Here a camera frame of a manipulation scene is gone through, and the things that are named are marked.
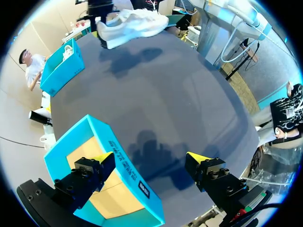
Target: shoe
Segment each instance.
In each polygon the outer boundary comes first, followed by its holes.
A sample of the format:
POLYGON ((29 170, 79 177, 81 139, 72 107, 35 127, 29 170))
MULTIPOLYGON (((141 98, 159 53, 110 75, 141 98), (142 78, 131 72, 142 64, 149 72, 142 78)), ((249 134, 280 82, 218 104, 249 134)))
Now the shoe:
POLYGON ((154 36, 164 30, 168 22, 169 19, 157 11, 124 9, 106 25, 98 22, 97 31, 107 48, 113 49, 134 38, 154 36))

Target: blue cardboard box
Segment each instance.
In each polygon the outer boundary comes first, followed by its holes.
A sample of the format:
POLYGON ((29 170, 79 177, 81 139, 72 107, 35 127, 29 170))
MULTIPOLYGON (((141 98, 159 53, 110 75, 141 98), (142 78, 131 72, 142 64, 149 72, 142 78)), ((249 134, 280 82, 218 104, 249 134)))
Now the blue cardboard box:
POLYGON ((110 126, 86 115, 45 155, 52 180, 62 179, 85 156, 113 152, 116 168, 100 192, 74 215, 103 227, 158 227, 165 223, 161 199, 140 176, 110 126))
POLYGON ((68 81, 85 68, 81 51, 74 39, 61 46, 46 61, 40 88, 54 97, 68 81), (72 47, 72 55, 63 61, 65 46, 72 47))

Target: person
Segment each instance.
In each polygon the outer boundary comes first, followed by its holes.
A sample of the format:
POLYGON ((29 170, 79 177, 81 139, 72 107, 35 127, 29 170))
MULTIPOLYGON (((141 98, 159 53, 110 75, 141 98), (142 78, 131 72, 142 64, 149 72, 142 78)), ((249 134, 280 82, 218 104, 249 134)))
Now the person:
POLYGON ((134 9, 147 9, 150 11, 158 11, 159 3, 163 0, 131 0, 134 9))
POLYGON ((272 102, 252 116, 255 126, 270 121, 258 130, 258 147, 277 138, 296 137, 303 132, 303 85, 293 86, 288 81, 286 89, 287 98, 280 98, 272 102))
POLYGON ((27 68, 25 69, 25 78, 30 91, 33 91, 36 84, 40 84, 41 75, 47 59, 48 57, 46 58, 40 54, 32 55, 27 49, 21 52, 19 63, 27 65, 27 68))

